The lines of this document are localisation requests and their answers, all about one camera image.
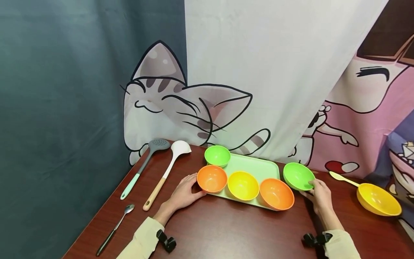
dark teal curtain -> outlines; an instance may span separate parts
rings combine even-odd
[[[183,0],[0,0],[1,258],[60,258],[128,172],[123,97]]]

orange bowl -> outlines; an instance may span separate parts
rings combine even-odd
[[[215,194],[226,187],[227,174],[221,167],[207,165],[198,171],[197,183],[203,191]]]
[[[295,203],[295,196],[289,186],[274,178],[265,179],[260,184],[260,195],[277,211],[288,210]]]

cat tail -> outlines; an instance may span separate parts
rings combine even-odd
[[[261,149],[270,139],[270,130],[263,128],[258,132],[254,133],[246,141],[241,143],[235,148],[229,148],[232,153],[238,153],[243,155],[252,155],[257,150]],[[209,147],[215,145],[213,143],[208,143],[203,145],[204,147]]]

gray slotted spoon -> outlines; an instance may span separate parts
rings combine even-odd
[[[171,144],[168,141],[166,141],[165,139],[162,139],[162,138],[154,139],[154,140],[152,140],[148,143],[148,148],[149,148],[148,157],[145,160],[145,162],[142,164],[141,168],[138,170],[138,172],[134,176],[134,178],[126,186],[125,190],[123,191],[123,193],[121,195],[121,200],[125,199],[128,196],[129,192],[131,192],[132,188],[134,187],[135,183],[137,182],[137,180],[138,180],[139,176],[141,175],[142,171],[147,166],[147,163],[148,163],[149,159],[151,158],[152,154],[154,154],[154,152],[156,152],[158,150],[165,150],[165,149],[169,149],[170,147],[171,147]]]

green bowl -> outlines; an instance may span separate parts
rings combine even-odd
[[[283,169],[283,177],[289,187],[297,191],[309,191],[313,185],[309,181],[315,179],[315,175],[309,168],[298,163],[288,163]]]
[[[204,158],[210,165],[224,167],[230,161],[230,151],[222,146],[211,146],[204,152]]]

